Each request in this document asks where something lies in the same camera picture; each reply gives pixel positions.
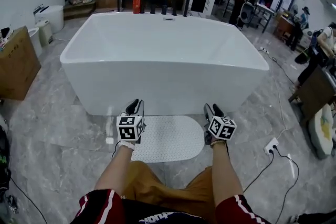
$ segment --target white bath mat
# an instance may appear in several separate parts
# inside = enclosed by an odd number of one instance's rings
[[[133,161],[161,163],[197,156],[204,147],[202,127],[188,116],[146,116],[141,144],[135,145]]]

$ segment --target freestanding bathtub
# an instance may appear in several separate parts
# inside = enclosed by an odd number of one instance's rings
[[[234,111],[269,70],[236,27],[161,14],[94,14],[60,61],[93,115],[118,115],[135,98],[145,115],[201,114],[205,103]]]

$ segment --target forearm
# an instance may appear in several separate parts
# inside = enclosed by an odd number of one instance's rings
[[[212,184],[215,206],[218,206],[232,196],[243,194],[243,188],[231,165],[226,146],[217,143],[213,150]]]
[[[319,40],[319,45],[320,45],[320,47],[322,47],[323,49],[325,49],[329,53],[329,56],[334,55],[334,52],[332,51],[332,49],[330,49],[329,46],[327,45],[327,43],[325,43],[323,40]]]
[[[96,186],[94,187],[95,190],[113,189],[119,196],[121,196],[124,190],[124,183],[131,162],[132,153],[132,149],[126,146],[121,146],[116,156],[98,179]]]

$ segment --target red sleeve with white stripe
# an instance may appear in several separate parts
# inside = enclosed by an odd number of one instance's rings
[[[114,190],[94,190],[80,198],[79,205],[73,224],[125,223],[121,198]]]
[[[270,224],[253,213],[243,195],[235,195],[222,201],[216,208],[216,219],[218,224]]]

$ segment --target brown shorts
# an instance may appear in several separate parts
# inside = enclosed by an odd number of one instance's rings
[[[196,215],[211,224],[217,223],[211,167],[196,176],[185,189],[172,189],[164,186],[147,164],[131,162],[123,196],[125,199]]]

